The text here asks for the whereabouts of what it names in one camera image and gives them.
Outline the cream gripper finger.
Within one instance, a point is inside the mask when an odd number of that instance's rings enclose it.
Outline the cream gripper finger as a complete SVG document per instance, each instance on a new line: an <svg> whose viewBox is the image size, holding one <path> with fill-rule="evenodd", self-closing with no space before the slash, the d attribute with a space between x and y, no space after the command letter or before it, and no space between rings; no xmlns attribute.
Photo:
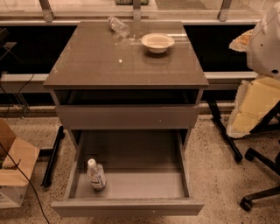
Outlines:
<svg viewBox="0 0 280 224"><path fill-rule="evenodd" d="M230 44L229 48L237 52L246 52L248 50L249 41L253 30L245 31L243 34L235 38Z"/></svg>
<svg viewBox="0 0 280 224"><path fill-rule="evenodd" d="M279 101L280 80L270 77L243 80L237 89L227 134L232 138L245 137Z"/></svg>

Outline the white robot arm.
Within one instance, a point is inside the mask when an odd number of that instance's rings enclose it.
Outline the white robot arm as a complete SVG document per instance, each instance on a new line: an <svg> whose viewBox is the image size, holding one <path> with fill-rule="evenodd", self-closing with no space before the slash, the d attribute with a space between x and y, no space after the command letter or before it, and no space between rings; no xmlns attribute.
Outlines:
<svg viewBox="0 0 280 224"><path fill-rule="evenodd" d="M252 30L234 39L229 48L247 54L247 66L257 76L237 89L227 134L242 138L280 102L280 3Z"/></svg>

